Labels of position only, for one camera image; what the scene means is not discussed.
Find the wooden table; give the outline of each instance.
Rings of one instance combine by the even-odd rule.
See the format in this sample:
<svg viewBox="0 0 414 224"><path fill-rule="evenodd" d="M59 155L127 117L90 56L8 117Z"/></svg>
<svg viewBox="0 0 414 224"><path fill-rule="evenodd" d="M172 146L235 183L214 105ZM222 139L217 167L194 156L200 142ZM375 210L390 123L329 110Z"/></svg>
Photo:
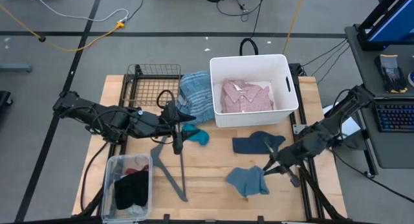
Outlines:
<svg viewBox="0 0 414 224"><path fill-rule="evenodd" d="M102 105L118 105L122 79L122 75L107 76L100 100ZM301 77L300 87L308 124L321 120L323 113L315 79L313 77ZM143 110L160 111L157 107L143 107ZM209 133L210 142L205 147L200 147L198 143L190 141L184 143L184 174L188 202L179 199L161 169L155 168L151 219L162 219L164 214L170 214L171 219L257 220L257 216L262 215L266 221L305 220L301 190L300 188L294 188L286 175L266 176L265 180L270 194L254 195L248 198L243 198L232 185L225 182L225 177L236 166L250 168L253 165L258 165L263 167L268 161L268 155L234 153L232 137L248 137L251 133L261 130L284 136L286 141L280 147L289 146L293 142L289 118L279 124L269 126L218 128L213 120L199 127ZM101 136L91 137L83 171L91 157L103 143ZM150 149L156 145L150 139L133 139L130 137L126 153L149 154ZM94 197L102 185L108 149L109 147L97 156L89 169L85 186L85 204ZM180 157L173 154L170 145L164 147L160 158L176 182L181 185ZM324 151L314 160L321 190L338 212L346 216L332 153ZM81 185L82 179L72 211L73 214L80 212ZM316 206L313 202L312 192L309 196L312 213L316 217Z"/></svg>

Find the white plastic bin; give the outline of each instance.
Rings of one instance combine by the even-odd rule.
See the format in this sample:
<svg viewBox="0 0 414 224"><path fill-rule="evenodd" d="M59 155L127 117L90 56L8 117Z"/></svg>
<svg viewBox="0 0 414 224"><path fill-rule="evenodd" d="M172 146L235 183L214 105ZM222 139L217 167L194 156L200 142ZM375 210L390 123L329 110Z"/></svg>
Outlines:
<svg viewBox="0 0 414 224"><path fill-rule="evenodd" d="M298 108L298 99L289 65L282 54L232 56L210 60L215 123L220 128L277 124ZM224 79L243 79L250 84L269 86L273 111L222 113Z"/></svg>
<svg viewBox="0 0 414 224"><path fill-rule="evenodd" d="M128 168L142 170L149 166L148 202L144 207L130 207L124 210L116 209L114 200L114 183L125 176ZM149 155L118 155L112 156L106 165L105 182L103 184L103 200L101 217L103 223L135 223L148 219L152 211L153 191L153 161Z"/></svg>

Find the metal wire rack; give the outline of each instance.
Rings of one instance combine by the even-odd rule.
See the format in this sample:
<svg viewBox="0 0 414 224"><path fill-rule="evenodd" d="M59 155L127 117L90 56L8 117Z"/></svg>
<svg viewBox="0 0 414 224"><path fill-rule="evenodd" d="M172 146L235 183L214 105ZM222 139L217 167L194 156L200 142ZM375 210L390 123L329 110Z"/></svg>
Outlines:
<svg viewBox="0 0 414 224"><path fill-rule="evenodd" d="M181 66L174 64L131 64L127 69L122 99L129 106L156 106L161 91L170 90L177 100L180 91ZM160 97L160 105L171 100L168 93Z"/></svg>

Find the black desk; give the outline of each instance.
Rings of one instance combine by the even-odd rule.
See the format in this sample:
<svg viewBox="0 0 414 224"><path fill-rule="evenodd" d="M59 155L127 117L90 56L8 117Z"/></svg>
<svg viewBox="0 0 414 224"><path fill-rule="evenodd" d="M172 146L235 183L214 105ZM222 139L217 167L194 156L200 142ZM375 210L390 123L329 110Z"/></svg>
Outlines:
<svg viewBox="0 0 414 224"><path fill-rule="evenodd" d="M381 53L398 54L398 64L407 80L408 74L414 71L414 58L412 58L414 55L414 45L391 45L382 52L366 52L359 45L356 38L357 31L354 27L345 28L345 33L362 81L376 98L414 98L414 87L409 84L408 91L404 94L395 95L387 93L384 89L381 74L374 64L374 58ZM360 113L379 166L381 168L414 168L414 133L379 132L373 105L362 109Z"/></svg>

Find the floor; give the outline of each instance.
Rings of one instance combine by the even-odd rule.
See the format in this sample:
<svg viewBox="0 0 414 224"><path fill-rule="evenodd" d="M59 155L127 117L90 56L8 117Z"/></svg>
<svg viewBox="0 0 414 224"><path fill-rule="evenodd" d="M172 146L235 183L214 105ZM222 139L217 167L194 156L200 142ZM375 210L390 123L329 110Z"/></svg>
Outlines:
<svg viewBox="0 0 414 224"><path fill-rule="evenodd" d="M60 12L77 16L96 12L96 18L107 16L117 8L132 11L140 2L45 1ZM263 1L256 29L259 37L254 39L260 54L282 52L298 1ZM258 0L240 2L249 10ZM84 20L53 14L36 0L0 0L0 3L34 30L44 32L49 42L66 48L76 48L85 29L89 33L86 42L90 42L98 35L94 32L107 32L116 20L123 18L123 14L117 13L108 21L87 26ZM304 0L293 29L297 34L293 35L285 52L288 61L306 63L329 50L341 42L344 27L361 23L377 4L378 0ZM221 6L224 11L239 11L232 0L226 0ZM224 16L215 4L205 0L145 0L127 27L119 31L125 33L105 38L82 53L74 53L40 43L0 12L0 61L29 62L34 67L32 73L0 75L0 89L11 91L14 97L14 105L1 121L0 223L16 219L52 122L52 105L63 86L66 84L68 88L71 78L71 90L97 102L105 76L124 74L130 63L178 63L183 73L207 70L213 57L238 55L240 41L252 31L255 20L256 13L247 22L239 17ZM71 36L62 36L68 32ZM253 50L246 47L245 54L252 53ZM322 78L338 54L315 74L317 79ZM307 74L311 75L324 58L306 66ZM351 51L347 50L319 84L322 104L331 104L339 91L361 83ZM65 218L72 211L90 135L77 122L61 120L54 137L48 139L52 141L49 154L27 213L22 215L25 221ZM346 149L338 153L355 167L366 170L362 153ZM373 223L414 223L411 203L373 184L341 162L337 169L350 218ZM380 169L379 174L378 181L414 197L413 170Z"/></svg>

